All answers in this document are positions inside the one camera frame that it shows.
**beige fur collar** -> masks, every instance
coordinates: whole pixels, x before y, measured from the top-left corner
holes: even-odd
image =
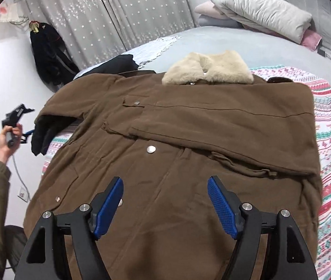
[[[186,84],[198,80],[252,84],[254,77],[241,56],[232,50],[222,54],[188,54],[165,73],[162,84]]]

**coat button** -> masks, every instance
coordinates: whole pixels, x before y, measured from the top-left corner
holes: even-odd
[[[155,152],[155,150],[157,150],[156,147],[155,147],[155,146],[152,146],[152,145],[150,145],[150,146],[147,148],[147,152],[148,152],[149,154],[152,154],[153,152]]]

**gray curtain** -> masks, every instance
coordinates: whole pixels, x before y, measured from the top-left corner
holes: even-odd
[[[30,20],[51,23],[80,68],[126,51],[102,0],[23,0]]]
[[[127,50],[194,27],[187,0],[103,0]]]
[[[52,24],[80,69],[194,27],[187,0],[23,0],[30,20]]]

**black bag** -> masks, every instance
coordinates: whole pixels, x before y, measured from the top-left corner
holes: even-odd
[[[30,38],[41,80],[54,85],[71,82],[80,70],[63,52],[66,46],[54,27],[40,22],[39,27],[30,32]]]

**gray bed sheet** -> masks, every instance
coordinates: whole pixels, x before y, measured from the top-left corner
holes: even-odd
[[[308,48],[274,36],[245,29],[204,26],[178,33],[181,39],[143,69],[166,72],[188,53],[218,54],[237,51],[249,68],[262,66],[293,66],[320,78],[331,85],[331,60]]]

